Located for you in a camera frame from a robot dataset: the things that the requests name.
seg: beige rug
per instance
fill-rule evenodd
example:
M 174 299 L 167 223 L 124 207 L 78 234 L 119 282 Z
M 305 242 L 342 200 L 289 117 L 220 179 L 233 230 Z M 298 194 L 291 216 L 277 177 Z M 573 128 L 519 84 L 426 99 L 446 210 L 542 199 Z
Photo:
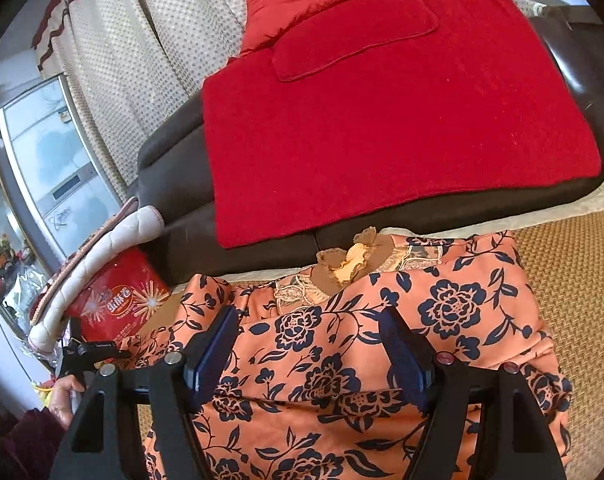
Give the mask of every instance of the beige rug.
M 604 211 L 515 235 L 575 391 L 567 478 L 592 480 L 604 467 Z

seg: curtain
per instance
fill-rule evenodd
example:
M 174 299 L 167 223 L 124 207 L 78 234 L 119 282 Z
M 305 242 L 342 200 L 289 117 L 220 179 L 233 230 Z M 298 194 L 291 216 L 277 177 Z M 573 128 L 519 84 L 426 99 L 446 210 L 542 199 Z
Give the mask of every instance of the curtain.
M 239 50 L 244 0 L 52 0 L 33 40 L 43 78 L 63 72 L 118 193 L 144 140 Z

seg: sleeve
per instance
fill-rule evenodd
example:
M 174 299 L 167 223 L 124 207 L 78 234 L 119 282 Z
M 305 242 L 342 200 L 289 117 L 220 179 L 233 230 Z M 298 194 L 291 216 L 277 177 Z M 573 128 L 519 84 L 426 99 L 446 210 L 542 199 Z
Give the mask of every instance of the sleeve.
M 30 410 L 0 438 L 0 446 L 20 465 L 26 480 L 47 480 L 63 436 L 64 429 L 47 408 Z

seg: metal screw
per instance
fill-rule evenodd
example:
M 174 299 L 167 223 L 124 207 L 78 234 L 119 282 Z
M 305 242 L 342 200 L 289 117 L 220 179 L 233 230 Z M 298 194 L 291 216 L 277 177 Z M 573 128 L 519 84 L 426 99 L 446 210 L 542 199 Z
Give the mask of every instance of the metal screw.
M 111 364 L 111 363 L 106 363 L 105 365 L 102 365 L 102 367 L 100 368 L 100 375 L 102 377 L 108 377 L 110 375 L 113 375 L 114 372 L 115 372 L 115 365 Z
M 176 365 L 182 360 L 180 352 L 169 352 L 164 356 L 164 362 L 168 365 Z
M 505 361 L 502 363 L 502 368 L 508 374 L 517 374 L 520 371 L 520 367 L 513 361 Z
M 456 360 L 451 352 L 438 352 L 435 357 L 441 365 L 447 366 L 453 364 L 453 361 Z

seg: floral fabric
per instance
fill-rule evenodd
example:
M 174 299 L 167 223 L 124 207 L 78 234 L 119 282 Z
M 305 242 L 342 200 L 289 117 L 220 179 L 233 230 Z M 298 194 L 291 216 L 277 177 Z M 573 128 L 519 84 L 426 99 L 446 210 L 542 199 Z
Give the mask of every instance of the floral fabric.
M 216 396 L 193 417 L 216 478 L 402 477 L 424 419 L 405 402 L 380 342 L 376 317 L 387 306 L 437 351 L 476 367 L 519 364 L 566 462 L 571 385 L 559 373 L 511 234 L 393 238 L 405 253 L 435 254 L 435 263 L 373 272 L 284 314 L 275 292 L 294 277 L 243 288 L 197 274 L 172 326 L 124 343 L 134 355 L 130 366 L 149 365 L 206 330 L 221 305 L 242 313 Z M 454 479 L 468 477 L 479 415 L 479 406 L 469 407 Z M 145 446 L 149 474 L 161 480 L 153 430 Z

